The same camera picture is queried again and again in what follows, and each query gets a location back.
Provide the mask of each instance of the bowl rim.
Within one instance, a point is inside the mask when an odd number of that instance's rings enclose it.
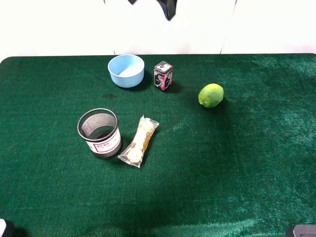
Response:
[[[141,60],[141,62],[142,62],[142,66],[143,66],[143,67],[142,67],[142,70],[140,70],[138,73],[136,73],[136,74],[134,74],[134,75],[131,75],[131,76],[129,76],[129,77],[122,77],[122,76],[119,76],[119,75],[113,73],[113,72],[110,70],[110,63],[111,63],[113,60],[117,59],[118,57],[122,57],[122,56],[133,56],[133,57],[139,58],[139,59]],[[116,77],[118,77],[118,78],[130,78],[130,77],[133,77],[133,76],[135,76],[135,75],[140,74],[140,73],[144,70],[144,68],[145,68],[145,62],[144,62],[144,60],[143,60],[141,57],[139,57],[139,56],[137,56],[137,55],[135,55],[135,54],[121,54],[121,55],[118,55],[118,56],[112,58],[112,59],[109,61],[109,63],[108,63],[108,70],[109,70],[109,72],[110,72],[112,75],[114,75],[114,76],[116,76]]]

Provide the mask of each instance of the snack bag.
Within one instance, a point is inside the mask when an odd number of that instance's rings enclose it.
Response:
[[[158,122],[142,116],[139,120],[133,141],[118,156],[118,158],[130,165],[140,168],[149,140],[158,126]]]

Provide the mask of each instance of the green lime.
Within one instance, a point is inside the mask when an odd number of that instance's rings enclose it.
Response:
[[[217,106],[224,98],[224,90],[218,84],[209,84],[198,94],[198,102],[206,108]]]

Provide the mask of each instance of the black mesh cup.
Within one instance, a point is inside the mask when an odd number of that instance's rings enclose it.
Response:
[[[88,111],[79,119],[77,129],[98,158],[112,158],[121,148],[118,118],[108,109]]]

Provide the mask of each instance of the light blue bowl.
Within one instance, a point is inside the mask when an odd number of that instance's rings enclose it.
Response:
[[[108,64],[112,81],[124,88],[138,85],[144,78],[145,63],[133,54],[123,54],[113,58]]]

